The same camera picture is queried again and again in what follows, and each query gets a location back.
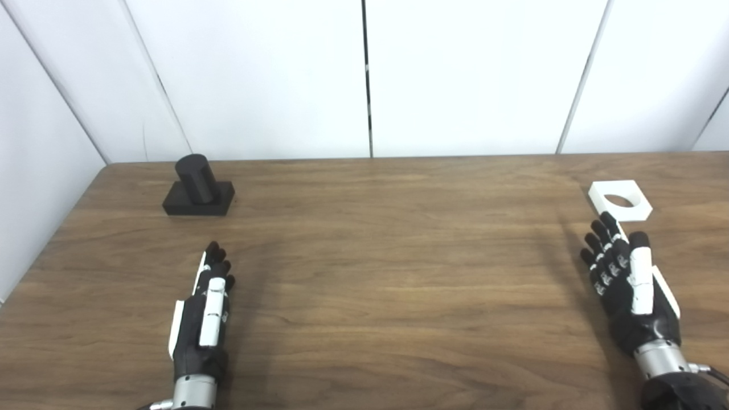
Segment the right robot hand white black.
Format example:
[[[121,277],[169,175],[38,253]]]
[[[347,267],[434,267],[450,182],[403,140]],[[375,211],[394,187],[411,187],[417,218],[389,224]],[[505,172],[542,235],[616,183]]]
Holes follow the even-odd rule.
[[[647,379],[689,372],[681,351],[681,311],[654,264],[648,234],[626,235],[611,213],[602,212],[585,243],[580,256],[617,347]]]

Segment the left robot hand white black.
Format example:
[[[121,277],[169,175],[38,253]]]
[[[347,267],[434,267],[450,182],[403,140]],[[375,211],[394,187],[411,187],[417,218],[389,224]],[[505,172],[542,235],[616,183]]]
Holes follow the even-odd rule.
[[[175,302],[167,352],[173,361],[171,409],[214,409],[226,376],[230,316],[230,275],[226,250],[212,241],[200,258],[190,296]]]

